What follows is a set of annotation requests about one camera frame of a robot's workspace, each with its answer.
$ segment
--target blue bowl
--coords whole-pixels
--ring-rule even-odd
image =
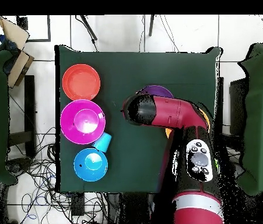
[[[80,151],[74,159],[74,171],[84,181],[100,180],[107,171],[108,163],[103,152],[88,148]]]

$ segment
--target table leg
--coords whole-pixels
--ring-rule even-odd
[[[90,25],[88,24],[88,22],[86,20],[86,17],[84,15],[81,15],[80,18],[82,18],[83,23],[85,24],[86,28],[88,29],[88,31],[92,35],[93,39],[97,40],[96,35],[94,34],[93,30],[91,29]]]
[[[152,36],[153,24],[154,24],[154,15],[151,15],[151,18],[150,18],[150,28],[149,28],[149,36]]]

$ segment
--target white tile floor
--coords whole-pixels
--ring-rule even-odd
[[[142,15],[88,16],[87,20],[98,37],[97,49],[101,52],[139,52],[140,47],[143,52],[143,37],[139,45],[143,32],[142,17]],[[45,18],[33,19],[42,22],[33,24],[40,29]],[[181,52],[202,53],[213,46],[223,48],[220,58],[220,76],[225,78],[223,123],[229,125],[229,84],[231,81],[245,77],[243,70],[236,62],[246,57],[250,45],[263,42],[263,15],[167,15],[166,19],[164,15],[162,19],[156,15],[152,37],[148,36],[150,15],[146,15],[145,52],[174,51],[174,46],[164,29],[163,23],[170,33],[166,20],[174,35],[175,44]],[[83,24],[75,19],[75,16],[50,16],[50,28],[51,42],[31,42],[24,47],[24,51],[35,58],[27,74],[35,76],[36,128],[40,140],[51,127],[55,127],[54,45],[64,44],[78,51],[95,51],[88,32]],[[37,33],[33,33],[31,37],[37,39]],[[23,109],[24,83],[9,89],[9,93]],[[10,118],[11,132],[24,130],[23,113],[12,99],[10,99]],[[52,135],[44,138],[43,145],[55,141],[55,129],[52,129],[50,133]],[[23,153],[25,152],[24,145],[19,148]],[[21,156],[18,149],[12,147],[9,159]],[[33,180],[26,174],[20,176],[18,184],[10,188],[8,210],[11,219],[17,219],[19,222],[24,219],[26,213],[21,206],[22,196],[25,193],[32,193],[34,189]],[[91,199],[95,197],[95,194],[88,193],[86,197]],[[28,197],[24,200],[26,204],[29,204]],[[39,224],[38,220],[45,216],[48,209],[49,205],[36,205],[31,209],[30,217],[25,219],[24,224]],[[42,224],[69,224],[69,221],[62,212],[53,209],[49,211],[47,218],[43,219]]]

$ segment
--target pink bowl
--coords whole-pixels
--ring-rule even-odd
[[[106,118],[102,109],[90,100],[74,100],[61,113],[63,135],[76,144],[89,144],[102,135]]]

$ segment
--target orange plate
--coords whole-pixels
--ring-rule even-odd
[[[100,89],[100,78],[91,66],[76,64],[66,70],[62,85],[71,100],[92,100]]]

